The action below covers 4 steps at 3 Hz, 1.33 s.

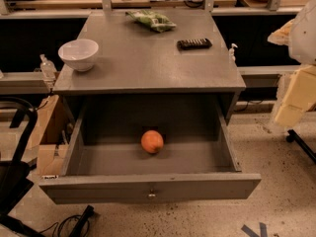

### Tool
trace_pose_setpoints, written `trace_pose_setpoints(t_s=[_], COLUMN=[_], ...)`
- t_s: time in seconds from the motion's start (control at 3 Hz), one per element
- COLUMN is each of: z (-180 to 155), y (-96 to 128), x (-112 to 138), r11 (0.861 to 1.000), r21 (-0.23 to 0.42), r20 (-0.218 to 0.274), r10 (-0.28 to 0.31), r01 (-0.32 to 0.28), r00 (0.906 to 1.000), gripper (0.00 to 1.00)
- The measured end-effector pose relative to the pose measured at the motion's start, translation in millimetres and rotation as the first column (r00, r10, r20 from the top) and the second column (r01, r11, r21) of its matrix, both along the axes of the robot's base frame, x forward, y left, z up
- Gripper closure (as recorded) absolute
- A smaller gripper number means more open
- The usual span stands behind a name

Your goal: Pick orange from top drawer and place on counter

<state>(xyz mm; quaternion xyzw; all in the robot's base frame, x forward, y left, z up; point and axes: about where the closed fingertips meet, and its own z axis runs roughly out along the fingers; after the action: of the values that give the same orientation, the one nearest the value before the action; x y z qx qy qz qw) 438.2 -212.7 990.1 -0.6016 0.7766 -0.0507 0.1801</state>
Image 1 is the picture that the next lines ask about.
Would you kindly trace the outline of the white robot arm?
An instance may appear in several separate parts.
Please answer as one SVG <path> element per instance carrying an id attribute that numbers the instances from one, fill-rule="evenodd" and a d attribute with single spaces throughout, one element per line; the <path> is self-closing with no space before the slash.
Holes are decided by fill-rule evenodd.
<path id="1" fill-rule="evenodd" d="M 289 56 L 300 63 L 275 115 L 277 124 L 293 127 L 316 104 L 316 0 L 271 33 L 268 42 L 287 45 Z"/>

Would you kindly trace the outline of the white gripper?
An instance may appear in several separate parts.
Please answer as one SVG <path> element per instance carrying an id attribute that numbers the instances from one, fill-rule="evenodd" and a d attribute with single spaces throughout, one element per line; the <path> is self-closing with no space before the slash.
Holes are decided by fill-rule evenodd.
<path id="1" fill-rule="evenodd" d="M 301 65 L 291 76 L 287 91 L 276 112 L 275 122 L 295 126 L 316 104 L 316 66 Z"/>

